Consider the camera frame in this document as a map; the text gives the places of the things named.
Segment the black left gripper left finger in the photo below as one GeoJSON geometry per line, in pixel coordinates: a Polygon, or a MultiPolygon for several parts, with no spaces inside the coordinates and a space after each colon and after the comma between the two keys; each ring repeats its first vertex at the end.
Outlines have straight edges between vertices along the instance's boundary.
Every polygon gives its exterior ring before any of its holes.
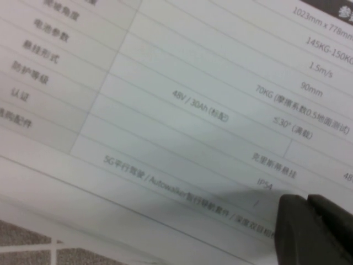
{"type": "Polygon", "coordinates": [[[338,264],[340,252],[314,208],[298,195],[283,195],[275,227],[278,264],[338,264]]]}

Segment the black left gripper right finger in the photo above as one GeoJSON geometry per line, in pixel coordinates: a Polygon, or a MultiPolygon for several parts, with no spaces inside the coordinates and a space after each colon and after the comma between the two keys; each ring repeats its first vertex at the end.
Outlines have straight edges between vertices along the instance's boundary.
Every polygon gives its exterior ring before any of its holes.
{"type": "Polygon", "coordinates": [[[352,214],[326,197],[308,196],[308,202],[328,229],[330,237],[342,258],[352,264],[352,214]]]}

